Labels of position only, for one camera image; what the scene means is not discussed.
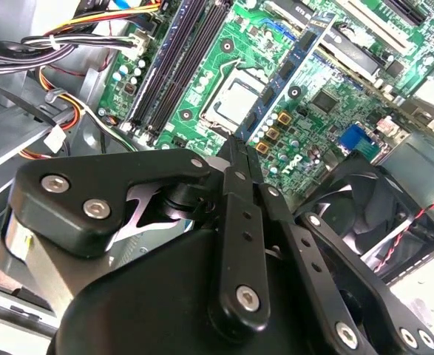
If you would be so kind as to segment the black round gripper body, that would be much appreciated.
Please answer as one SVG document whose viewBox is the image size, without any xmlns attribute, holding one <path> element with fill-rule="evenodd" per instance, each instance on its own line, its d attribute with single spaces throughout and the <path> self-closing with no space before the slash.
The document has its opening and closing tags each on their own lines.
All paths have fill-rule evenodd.
<svg viewBox="0 0 434 355">
<path fill-rule="evenodd" d="M 271 316 L 241 342 L 208 315 L 216 235 L 189 232 L 107 274 L 69 305 L 54 354 L 329 354 L 288 267 L 266 255 Z"/>
</svg>

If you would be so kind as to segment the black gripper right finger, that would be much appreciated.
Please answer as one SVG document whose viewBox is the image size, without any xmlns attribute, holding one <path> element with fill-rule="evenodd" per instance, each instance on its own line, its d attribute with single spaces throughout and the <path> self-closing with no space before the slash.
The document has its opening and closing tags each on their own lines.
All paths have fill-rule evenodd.
<svg viewBox="0 0 434 355">
<path fill-rule="evenodd" d="M 260 184 L 267 246 L 282 259 L 278 290 L 295 311 L 291 338 L 298 354 L 434 354 L 434 336 L 315 214 L 295 220 L 285 199 L 262 182 L 257 152 L 248 148 Z"/>
</svg>

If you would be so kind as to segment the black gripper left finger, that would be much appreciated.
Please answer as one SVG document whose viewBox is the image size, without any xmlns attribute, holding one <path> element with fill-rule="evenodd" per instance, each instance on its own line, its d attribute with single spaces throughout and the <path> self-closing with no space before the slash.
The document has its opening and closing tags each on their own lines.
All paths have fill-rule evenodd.
<svg viewBox="0 0 434 355">
<path fill-rule="evenodd" d="M 249 147 L 230 137 L 210 158 L 166 149 L 27 163 L 10 192 L 9 251 L 63 315 L 101 276 L 80 261 L 101 264 L 116 241 L 192 220 L 217 235 L 212 317 L 230 331 L 261 331 L 270 305 Z"/>
</svg>

